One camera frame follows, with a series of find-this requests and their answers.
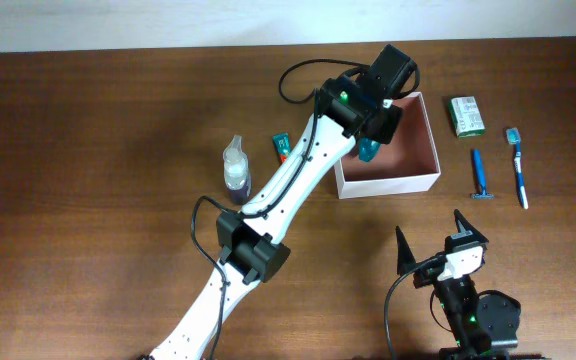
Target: wooden table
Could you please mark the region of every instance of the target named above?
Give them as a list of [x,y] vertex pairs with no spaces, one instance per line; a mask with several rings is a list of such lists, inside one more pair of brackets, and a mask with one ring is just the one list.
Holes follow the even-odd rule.
[[[280,99],[281,73],[315,57],[370,63],[383,46],[0,54],[0,359],[131,359],[158,345],[211,271],[190,213],[202,194],[227,203],[232,136],[243,136],[257,191],[278,167],[271,136],[294,141],[312,111]],[[477,289],[523,305],[518,350],[576,358],[576,39],[396,46],[422,70],[441,177],[427,193],[338,200],[327,174],[284,239],[290,259],[228,319],[218,357],[385,357],[395,226],[426,258],[456,232],[459,208],[490,239]],[[305,95],[343,69],[304,68],[286,91]],[[484,136],[455,137],[444,101],[456,95],[476,96]],[[523,138],[527,211],[507,126]],[[475,147],[493,201],[469,197]],[[206,207],[198,222],[212,254],[217,214]],[[395,293],[400,353],[454,346],[430,292],[408,281]]]

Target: white wall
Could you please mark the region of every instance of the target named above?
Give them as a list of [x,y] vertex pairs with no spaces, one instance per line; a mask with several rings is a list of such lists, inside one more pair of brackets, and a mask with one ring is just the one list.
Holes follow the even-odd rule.
[[0,51],[576,35],[576,0],[0,0]]

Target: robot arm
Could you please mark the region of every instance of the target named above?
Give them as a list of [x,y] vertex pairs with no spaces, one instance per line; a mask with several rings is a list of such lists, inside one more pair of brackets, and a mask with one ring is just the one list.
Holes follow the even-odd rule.
[[[401,89],[415,71],[408,56],[386,46],[356,80],[348,72],[328,79],[315,93],[314,114],[288,159],[239,213],[219,216],[222,250],[217,266],[227,278],[222,321],[286,261],[290,249],[281,241],[293,217],[323,175],[355,146],[356,138],[390,142],[401,109],[391,106],[388,99],[401,97]],[[199,359],[216,333],[222,286],[221,274],[214,269],[181,322],[149,358]]]

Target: bottle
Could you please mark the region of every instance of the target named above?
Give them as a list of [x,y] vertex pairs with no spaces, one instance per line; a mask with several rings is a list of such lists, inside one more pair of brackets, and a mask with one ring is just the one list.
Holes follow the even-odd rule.
[[224,179],[235,205],[243,205],[250,197],[252,179],[248,169],[248,157],[241,150],[241,136],[235,135],[224,150]]

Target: white box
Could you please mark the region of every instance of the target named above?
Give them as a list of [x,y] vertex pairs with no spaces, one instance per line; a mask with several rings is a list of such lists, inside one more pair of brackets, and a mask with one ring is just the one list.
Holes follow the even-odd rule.
[[392,141],[368,163],[357,152],[335,163],[340,199],[427,191],[441,175],[437,149],[420,92],[396,100],[404,110]]

